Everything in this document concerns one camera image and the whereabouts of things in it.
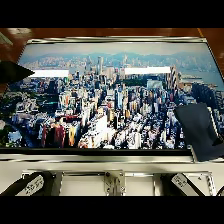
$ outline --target screen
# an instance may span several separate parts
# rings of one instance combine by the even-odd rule
[[[0,105],[0,146],[186,150],[173,110],[204,102],[224,134],[224,85],[206,43],[29,44],[35,72]]]

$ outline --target black border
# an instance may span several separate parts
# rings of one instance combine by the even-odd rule
[[[23,55],[23,52],[26,48],[27,45],[31,45],[31,44],[62,44],[62,43],[114,43],[114,42],[153,42],[153,43],[158,43],[158,42],[163,42],[163,43],[204,43],[207,44],[207,47],[210,51],[210,54],[213,57],[213,60],[216,64],[216,67],[218,68],[218,71],[222,77],[222,80],[224,82],[224,77],[222,75],[222,72],[218,66],[218,63],[215,59],[215,56],[208,44],[208,42],[189,42],[189,41],[181,41],[181,42],[176,42],[176,41],[162,41],[160,39],[156,40],[156,41],[96,41],[96,42],[92,42],[92,41],[78,41],[78,42],[73,42],[71,41],[57,41],[57,42],[49,42],[49,43],[26,43],[18,60],[17,60],[17,64],[20,61],[20,58]],[[25,154],[25,155],[83,155],[83,156],[192,156],[191,150],[190,149],[186,149],[186,150],[179,150],[179,149],[174,149],[174,150],[167,150],[167,149],[153,149],[153,150],[125,150],[125,149],[119,149],[119,150],[102,150],[102,149],[98,149],[96,150],[95,148],[89,148],[89,149],[77,149],[77,148],[29,148],[29,150],[27,150],[27,148],[7,148],[7,147],[2,147],[0,148],[0,154]]]

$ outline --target white rectangle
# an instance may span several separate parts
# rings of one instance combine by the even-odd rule
[[[41,78],[41,77],[68,77],[69,70],[33,70],[35,72],[33,75],[30,75],[31,78]]]
[[[125,75],[166,74],[170,67],[125,68]]]

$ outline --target metal frame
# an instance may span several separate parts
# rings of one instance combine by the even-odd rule
[[[21,177],[24,178],[25,175],[30,175],[33,172],[41,172],[44,170],[24,170],[22,172]],[[112,196],[113,194],[111,193],[111,183],[110,180],[108,181],[108,176],[107,174],[111,174],[113,177],[118,177],[120,179],[120,189],[121,191],[118,193],[118,195],[114,196],[125,196],[126,193],[126,185],[125,185],[125,178],[128,177],[152,177],[153,178],[153,187],[154,187],[154,196],[162,196],[162,185],[160,181],[160,176],[161,173],[150,173],[150,172],[130,172],[130,171],[123,171],[123,170],[106,170],[106,171],[82,171],[82,172],[76,172],[72,170],[48,170],[52,172],[53,175],[56,175],[56,180],[55,180],[55,187],[54,187],[54,195],[60,195],[61,191],[61,186],[63,184],[63,177],[64,176],[104,176],[104,182],[105,182],[105,195],[107,196]],[[209,193],[211,196],[216,196],[216,188],[215,188],[215,183],[214,179],[212,176],[211,172],[208,171],[201,171],[201,172],[181,172],[187,177],[201,177],[204,176],[206,177],[207,184],[208,184],[208,189]]]
[[[168,43],[207,43],[206,38],[198,37],[163,37],[163,36],[107,36],[107,37],[67,37],[30,39],[24,46],[18,61],[25,48],[30,44],[53,43],[109,43],[109,42],[168,42]],[[125,162],[125,163],[192,163],[191,150],[120,150],[100,151],[90,150],[54,150],[47,149],[0,149],[0,161],[27,161],[27,162]]]

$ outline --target television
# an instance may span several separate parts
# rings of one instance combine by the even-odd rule
[[[29,40],[0,104],[0,150],[191,155],[173,110],[206,103],[224,134],[223,77],[205,38]]]

